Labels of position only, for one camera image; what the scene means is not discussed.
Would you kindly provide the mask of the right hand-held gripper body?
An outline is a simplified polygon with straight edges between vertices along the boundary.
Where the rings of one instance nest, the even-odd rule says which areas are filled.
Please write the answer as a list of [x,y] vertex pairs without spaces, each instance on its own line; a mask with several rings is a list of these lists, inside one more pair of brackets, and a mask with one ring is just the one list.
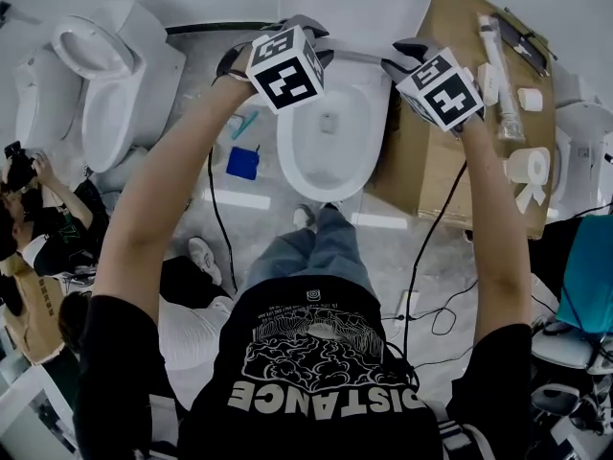
[[409,74],[396,89],[423,120],[442,131],[485,112],[472,76],[448,47]]

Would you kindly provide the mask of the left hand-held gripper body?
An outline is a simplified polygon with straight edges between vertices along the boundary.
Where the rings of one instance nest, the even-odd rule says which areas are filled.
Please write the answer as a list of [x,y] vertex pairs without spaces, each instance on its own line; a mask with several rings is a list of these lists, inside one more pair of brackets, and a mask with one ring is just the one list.
[[227,51],[216,74],[251,84],[273,113],[285,113],[324,95],[325,66],[312,46],[315,36],[303,25],[265,31]]

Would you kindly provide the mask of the person's left forearm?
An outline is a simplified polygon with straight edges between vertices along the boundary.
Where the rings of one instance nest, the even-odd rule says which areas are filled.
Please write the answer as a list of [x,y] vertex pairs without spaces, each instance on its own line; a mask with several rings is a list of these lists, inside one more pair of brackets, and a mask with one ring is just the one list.
[[110,218],[93,294],[126,301],[156,321],[162,263],[224,125],[252,85],[222,77],[192,102],[127,182]]

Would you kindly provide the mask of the person's right forearm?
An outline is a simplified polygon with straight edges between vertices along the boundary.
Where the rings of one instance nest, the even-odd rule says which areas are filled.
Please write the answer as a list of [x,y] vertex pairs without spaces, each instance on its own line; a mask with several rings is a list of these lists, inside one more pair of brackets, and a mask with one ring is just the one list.
[[491,134],[473,116],[460,139],[470,181],[479,342],[508,325],[530,323],[532,277],[525,220]]

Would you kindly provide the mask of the white toilet paper roll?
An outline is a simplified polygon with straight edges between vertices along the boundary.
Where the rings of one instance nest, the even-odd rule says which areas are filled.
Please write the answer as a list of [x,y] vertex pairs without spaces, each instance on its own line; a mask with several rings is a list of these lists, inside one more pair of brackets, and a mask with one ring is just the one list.
[[507,178],[516,184],[544,186],[549,179],[550,152],[546,148],[517,149],[505,162]]

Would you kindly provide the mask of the small white box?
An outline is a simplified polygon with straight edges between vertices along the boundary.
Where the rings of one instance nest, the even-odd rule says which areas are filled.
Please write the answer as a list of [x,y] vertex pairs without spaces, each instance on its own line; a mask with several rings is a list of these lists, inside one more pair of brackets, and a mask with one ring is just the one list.
[[499,102],[500,77],[498,69],[485,62],[478,67],[477,81],[482,92],[485,106],[493,106]]

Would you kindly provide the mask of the white plastic pipe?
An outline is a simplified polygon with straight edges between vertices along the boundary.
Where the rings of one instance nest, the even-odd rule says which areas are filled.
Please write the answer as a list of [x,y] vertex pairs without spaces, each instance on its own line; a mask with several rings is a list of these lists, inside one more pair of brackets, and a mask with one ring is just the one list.
[[494,67],[498,77],[499,127],[501,139],[524,142],[525,135],[516,100],[512,94],[510,74],[502,48],[501,30],[493,16],[477,14],[479,36],[482,38],[488,63]]

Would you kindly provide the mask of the teal toothbrush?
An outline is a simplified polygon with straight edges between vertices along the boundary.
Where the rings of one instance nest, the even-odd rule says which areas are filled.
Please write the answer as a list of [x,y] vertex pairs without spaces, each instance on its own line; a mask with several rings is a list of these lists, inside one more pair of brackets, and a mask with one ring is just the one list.
[[259,111],[255,110],[253,111],[249,116],[246,116],[241,125],[239,126],[238,129],[236,129],[232,134],[231,134],[231,138],[233,141],[236,141],[240,135],[248,128],[251,126],[251,124],[258,118],[259,116]]

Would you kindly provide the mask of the large brown cardboard box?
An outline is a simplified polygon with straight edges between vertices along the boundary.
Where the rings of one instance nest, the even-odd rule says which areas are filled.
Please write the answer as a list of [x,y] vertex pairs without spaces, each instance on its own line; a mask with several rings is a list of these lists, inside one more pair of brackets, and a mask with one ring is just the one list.
[[[431,0],[419,35],[450,47],[471,72],[487,59],[478,34],[478,17],[497,12],[487,0]],[[540,91],[543,109],[520,113],[525,148],[555,148],[553,80],[541,77],[512,48],[503,48],[513,89]],[[384,142],[368,191],[415,217],[435,219],[462,229],[472,226],[470,185],[459,170],[464,149],[451,133],[430,126],[398,95],[390,100]]]

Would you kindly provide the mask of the small white paper roll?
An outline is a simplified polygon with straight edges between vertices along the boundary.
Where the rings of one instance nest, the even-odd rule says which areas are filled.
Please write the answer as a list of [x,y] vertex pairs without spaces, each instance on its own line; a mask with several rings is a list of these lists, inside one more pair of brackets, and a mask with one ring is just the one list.
[[517,97],[521,108],[527,112],[541,112],[544,108],[543,95],[536,88],[520,87]]

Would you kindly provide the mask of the black metal stand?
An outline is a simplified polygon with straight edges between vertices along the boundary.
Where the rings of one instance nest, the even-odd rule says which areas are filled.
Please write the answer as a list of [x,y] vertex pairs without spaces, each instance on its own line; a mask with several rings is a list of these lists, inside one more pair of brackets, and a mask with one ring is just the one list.
[[550,59],[558,57],[548,47],[545,40],[533,29],[521,22],[508,7],[504,13],[491,15],[498,22],[502,40],[521,56],[540,77],[550,76]]

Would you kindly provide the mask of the blue square sponge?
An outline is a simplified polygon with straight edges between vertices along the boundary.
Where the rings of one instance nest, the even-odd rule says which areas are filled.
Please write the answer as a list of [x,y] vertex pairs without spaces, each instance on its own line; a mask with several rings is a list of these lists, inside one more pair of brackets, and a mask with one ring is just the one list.
[[255,180],[260,156],[257,150],[232,147],[228,158],[226,172],[246,180]]

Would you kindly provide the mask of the white paper strips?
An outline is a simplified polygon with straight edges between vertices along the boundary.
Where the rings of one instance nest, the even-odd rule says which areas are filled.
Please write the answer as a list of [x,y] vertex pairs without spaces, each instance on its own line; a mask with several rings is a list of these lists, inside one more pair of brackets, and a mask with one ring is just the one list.
[[529,204],[534,200],[541,206],[546,199],[546,194],[542,185],[528,183],[515,198],[517,208],[521,214],[525,214]]

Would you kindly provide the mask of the blue jeans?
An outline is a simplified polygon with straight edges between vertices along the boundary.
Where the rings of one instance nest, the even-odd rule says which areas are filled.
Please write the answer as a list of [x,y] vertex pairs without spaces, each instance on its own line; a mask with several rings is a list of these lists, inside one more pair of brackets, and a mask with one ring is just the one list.
[[238,297],[238,305],[252,311],[315,302],[380,312],[355,227],[324,205],[314,232],[295,230],[267,246],[252,263]]

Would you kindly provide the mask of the white power strip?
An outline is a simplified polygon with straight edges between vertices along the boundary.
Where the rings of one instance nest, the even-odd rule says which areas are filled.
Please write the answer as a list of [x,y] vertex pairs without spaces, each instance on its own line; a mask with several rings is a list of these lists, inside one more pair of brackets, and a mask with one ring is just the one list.
[[397,322],[405,321],[407,317],[412,317],[416,311],[417,303],[420,299],[418,291],[405,289],[401,295],[396,308],[395,319]]

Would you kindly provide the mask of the white round stool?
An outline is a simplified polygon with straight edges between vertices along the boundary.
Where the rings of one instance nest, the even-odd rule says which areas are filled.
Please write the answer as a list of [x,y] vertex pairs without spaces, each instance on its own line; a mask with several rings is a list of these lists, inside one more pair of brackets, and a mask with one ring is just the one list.
[[596,360],[592,343],[574,327],[557,334],[539,331],[532,338],[532,354],[543,361],[577,370],[587,370]]

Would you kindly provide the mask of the black and white headset gear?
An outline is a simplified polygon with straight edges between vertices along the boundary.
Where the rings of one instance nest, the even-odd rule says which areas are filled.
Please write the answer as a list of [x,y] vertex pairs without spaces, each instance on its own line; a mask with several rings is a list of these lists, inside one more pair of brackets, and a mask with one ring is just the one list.
[[550,383],[532,393],[531,460],[593,460],[613,442],[613,380],[590,389]]

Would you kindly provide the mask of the black printed t-shirt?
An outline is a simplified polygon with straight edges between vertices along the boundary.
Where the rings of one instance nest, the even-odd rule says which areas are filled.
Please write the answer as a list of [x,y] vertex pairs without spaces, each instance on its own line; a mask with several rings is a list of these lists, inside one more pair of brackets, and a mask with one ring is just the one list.
[[[168,385],[161,324],[112,296],[91,300],[74,407],[85,460],[136,460],[152,440],[150,399]],[[178,431],[181,460],[443,460],[477,430],[495,460],[530,446],[531,329],[485,336],[452,384],[449,426],[409,384],[384,341],[380,306],[333,276],[264,281],[223,325],[211,380]]]

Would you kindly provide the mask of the white shelf frame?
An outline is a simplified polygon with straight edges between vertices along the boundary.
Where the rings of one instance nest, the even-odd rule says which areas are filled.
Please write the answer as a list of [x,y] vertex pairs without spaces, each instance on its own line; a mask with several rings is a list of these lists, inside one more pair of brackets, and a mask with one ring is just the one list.
[[[51,406],[59,432],[35,408]],[[0,446],[12,460],[80,460],[73,410],[41,365],[29,368],[0,395]]]

